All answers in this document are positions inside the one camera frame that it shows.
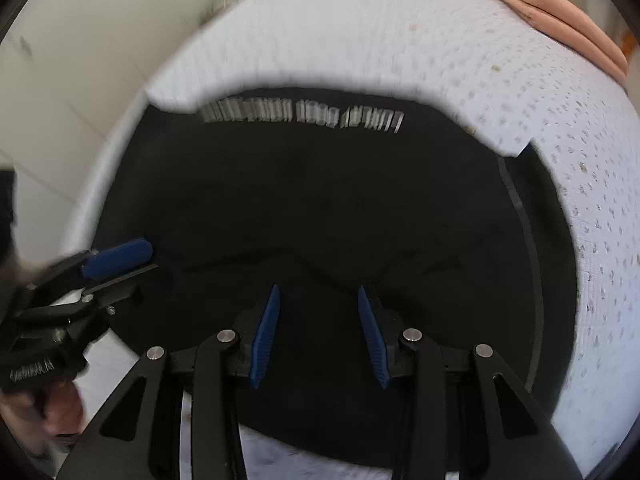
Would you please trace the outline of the person's left hand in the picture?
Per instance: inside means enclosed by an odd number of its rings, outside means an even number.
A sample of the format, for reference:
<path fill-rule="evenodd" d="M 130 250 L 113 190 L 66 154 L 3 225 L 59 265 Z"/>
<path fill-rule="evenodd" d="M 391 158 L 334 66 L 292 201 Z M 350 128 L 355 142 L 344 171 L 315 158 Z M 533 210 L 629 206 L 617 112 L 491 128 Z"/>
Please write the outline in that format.
<path fill-rule="evenodd" d="M 84 404 L 73 382 L 59 382 L 50 389 L 43 415 L 35 409 L 30 393 L 2 394 L 1 416 L 32 455 L 46 452 L 58 437 L 80 434 L 85 421 Z"/>

